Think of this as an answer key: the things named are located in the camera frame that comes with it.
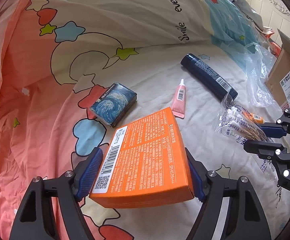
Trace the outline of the small orange tube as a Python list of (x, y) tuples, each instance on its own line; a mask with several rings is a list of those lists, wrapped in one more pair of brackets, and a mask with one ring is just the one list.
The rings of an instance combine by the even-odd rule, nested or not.
[(243, 115), (255, 124), (264, 124), (265, 123), (265, 120), (263, 119), (263, 117), (261, 117), (259, 115), (249, 113), (249, 112), (243, 112)]

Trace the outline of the clear packet of sticks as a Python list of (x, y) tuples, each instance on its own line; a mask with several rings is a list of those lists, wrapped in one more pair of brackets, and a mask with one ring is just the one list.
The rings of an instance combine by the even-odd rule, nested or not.
[(243, 115), (249, 112), (245, 107), (225, 96), (221, 101), (221, 107), (214, 121), (217, 133), (233, 138), (243, 145), (247, 140), (273, 142), (270, 137), (258, 127), (259, 124), (251, 122)]

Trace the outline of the pink tube with white cap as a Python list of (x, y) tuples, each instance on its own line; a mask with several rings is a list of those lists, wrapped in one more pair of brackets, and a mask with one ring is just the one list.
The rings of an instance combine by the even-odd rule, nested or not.
[(185, 117), (186, 91), (187, 89), (184, 84), (184, 79), (181, 79), (180, 84), (175, 91), (171, 110), (174, 116), (182, 119)]

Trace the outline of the orange cardboard box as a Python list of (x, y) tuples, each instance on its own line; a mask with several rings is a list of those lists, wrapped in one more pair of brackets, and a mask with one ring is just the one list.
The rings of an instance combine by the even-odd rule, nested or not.
[(89, 197), (113, 209), (194, 198), (185, 146), (171, 108), (116, 129)]

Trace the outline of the brown cardboard shipping box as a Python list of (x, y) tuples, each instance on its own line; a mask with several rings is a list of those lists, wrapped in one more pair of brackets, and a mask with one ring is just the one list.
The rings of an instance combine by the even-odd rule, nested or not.
[(265, 85), (272, 97), (285, 110), (290, 108), (290, 38), (282, 31), (279, 32), (282, 46)]

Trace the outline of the clear plastic bag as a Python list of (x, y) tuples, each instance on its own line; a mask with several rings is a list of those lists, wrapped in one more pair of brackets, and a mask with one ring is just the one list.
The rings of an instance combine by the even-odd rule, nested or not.
[(250, 43), (244, 48), (245, 74), (247, 79), (247, 99), (253, 107), (272, 106), (279, 109), (272, 94), (266, 86), (268, 76), (276, 57), (257, 43)]

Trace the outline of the orange white plastic wrapper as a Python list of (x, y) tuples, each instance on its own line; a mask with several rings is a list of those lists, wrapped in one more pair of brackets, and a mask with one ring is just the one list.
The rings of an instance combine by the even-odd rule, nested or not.
[(262, 46), (278, 58), (281, 53), (281, 47), (272, 40), (272, 36), (275, 34), (273, 29), (271, 27), (263, 27), (260, 29), (258, 26), (256, 26), (256, 29), (262, 38)]

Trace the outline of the dark blue bottle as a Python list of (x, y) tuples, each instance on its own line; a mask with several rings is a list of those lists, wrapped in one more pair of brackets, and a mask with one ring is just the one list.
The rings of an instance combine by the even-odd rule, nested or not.
[(238, 96), (238, 92), (223, 77), (195, 55), (185, 55), (181, 65), (201, 81), (219, 101), (227, 95), (232, 100)]

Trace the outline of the white carved headboard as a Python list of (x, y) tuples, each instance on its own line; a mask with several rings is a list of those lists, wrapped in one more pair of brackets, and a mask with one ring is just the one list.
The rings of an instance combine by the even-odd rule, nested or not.
[(266, 27), (271, 27), (274, 34), (271, 40), (281, 46), (282, 41), (278, 31), (290, 38), (290, 12), (281, 0), (246, 0), (262, 18)]

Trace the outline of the starry night card box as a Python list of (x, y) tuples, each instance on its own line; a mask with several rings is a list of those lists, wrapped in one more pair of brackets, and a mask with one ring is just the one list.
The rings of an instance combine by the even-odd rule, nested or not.
[(120, 83), (113, 83), (89, 110), (107, 125), (115, 127), (136, 100), (136, 92)]

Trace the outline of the cartoon star print duvet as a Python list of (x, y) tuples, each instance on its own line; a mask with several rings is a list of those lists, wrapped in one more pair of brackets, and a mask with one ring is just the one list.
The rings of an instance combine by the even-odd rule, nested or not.
[(206, 168), (247, 176), (272, 237), (290, 218), (290, 192), (268, 161), (215, 130), (221, 105), (180, 64), (192, 53), (238, 92), (238, 104), (266, 120), (278, 106), (256, 106), (246, 71), (270, 69), (275, 57), (228, 0), (0, 0), (0, 237), (8, 239), (34, 176), (56, 178), (115, 129), (90, 107), (121, 83), (137, 101), (120, 121), (168, 108), (180, 81), (187, 88), (177, 125), (185, 147)]

